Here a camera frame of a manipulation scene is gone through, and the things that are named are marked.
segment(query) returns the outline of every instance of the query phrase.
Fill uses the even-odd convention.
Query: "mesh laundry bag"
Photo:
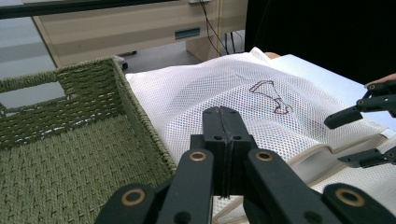
[[[191,134],[202,133],[202,112],[221,105],[239,111],[258,146],[278,153],[306,183],[339,171],[336,158],[385,140],[387,127],[368,119],[329,130],[323,120],[346,106],[310,81],[272,68],[258,49],[127,79],[176,163]],[[216,201],[214,215],[235,200]]]

